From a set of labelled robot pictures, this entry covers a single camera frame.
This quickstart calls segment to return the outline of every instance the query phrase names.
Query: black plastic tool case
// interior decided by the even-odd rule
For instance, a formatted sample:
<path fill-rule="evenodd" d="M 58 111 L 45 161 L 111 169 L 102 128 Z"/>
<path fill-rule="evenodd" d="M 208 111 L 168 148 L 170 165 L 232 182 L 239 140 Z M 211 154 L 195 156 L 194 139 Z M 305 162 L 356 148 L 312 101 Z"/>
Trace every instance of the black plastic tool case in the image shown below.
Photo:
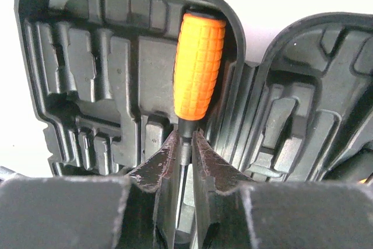
<path fill-rule="evenodd" d="M 177 125 L 173 66 L 191 7 L 226 17 L 217 86 L 200 126 L 233 166 L 258 181 L 321 180 L 373 149 L 371 16 L 300 20 L 255 66 L 244 60 L 241 23 L 222 0 L 15 0 L 56 176 L 129 170 L 160 147 Z"/>

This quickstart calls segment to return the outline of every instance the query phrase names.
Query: orange screwdriver handle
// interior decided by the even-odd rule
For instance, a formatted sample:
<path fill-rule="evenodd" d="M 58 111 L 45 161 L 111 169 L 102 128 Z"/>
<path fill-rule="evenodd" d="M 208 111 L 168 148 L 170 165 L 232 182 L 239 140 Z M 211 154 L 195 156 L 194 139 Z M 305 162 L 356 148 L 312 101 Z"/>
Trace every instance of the orange screwdriver handle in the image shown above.
<path fill-rule="evenodd" d="M 202 119 L 219 71 L 226 23 L 190 13 L 184 15 L 174 72 L 174 106 L 179 118 Z"/>

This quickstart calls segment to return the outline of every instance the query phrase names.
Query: open tool case lid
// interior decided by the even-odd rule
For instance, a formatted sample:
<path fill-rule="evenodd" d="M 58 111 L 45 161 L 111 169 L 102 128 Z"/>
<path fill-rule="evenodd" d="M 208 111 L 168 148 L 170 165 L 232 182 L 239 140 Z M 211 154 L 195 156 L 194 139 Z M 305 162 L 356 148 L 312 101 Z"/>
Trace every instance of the open tool case lid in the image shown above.
<path fill-rule="evenodd" d="M 117 173 L 177 125 L 173 68 L 182 16 L 227 22 L 205 137 L 257 181 L 321 180 L 360 155 L 372 172 L 373 18 L 330 13 L 286 28 L 259 66 L 223 0 L 15 0 L 24 63 L 54 175 Z"/>

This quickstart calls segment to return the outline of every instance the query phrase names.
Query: empty tool compartment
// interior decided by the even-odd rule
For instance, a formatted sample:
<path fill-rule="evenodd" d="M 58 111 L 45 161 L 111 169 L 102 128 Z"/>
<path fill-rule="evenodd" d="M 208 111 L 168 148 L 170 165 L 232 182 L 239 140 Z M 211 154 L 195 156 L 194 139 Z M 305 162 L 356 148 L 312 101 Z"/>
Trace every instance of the empty tool compartment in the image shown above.
<path fill-rule="evenodd" d="M 371 149 L 372 24 L 369 16 L 318 15 L 275 39 L 243 171 L 258 181 L 321 180 Z"/>
<path fill-rule="evenodd" d="M 227 22 L 216 90 L 200 124 L 206 128 L 223 115 L 227 95 L 221 89 L 231 86 L 231 66 L 238 59 L 244 64 L 242 28 L 222 0 L 15 1 L 54 175 L 129 170 L 160 148 L 177 125 L 173 69 L 190 8 L 216 10 Z M 211 127 L 210 137 L 217 131 Z"/>

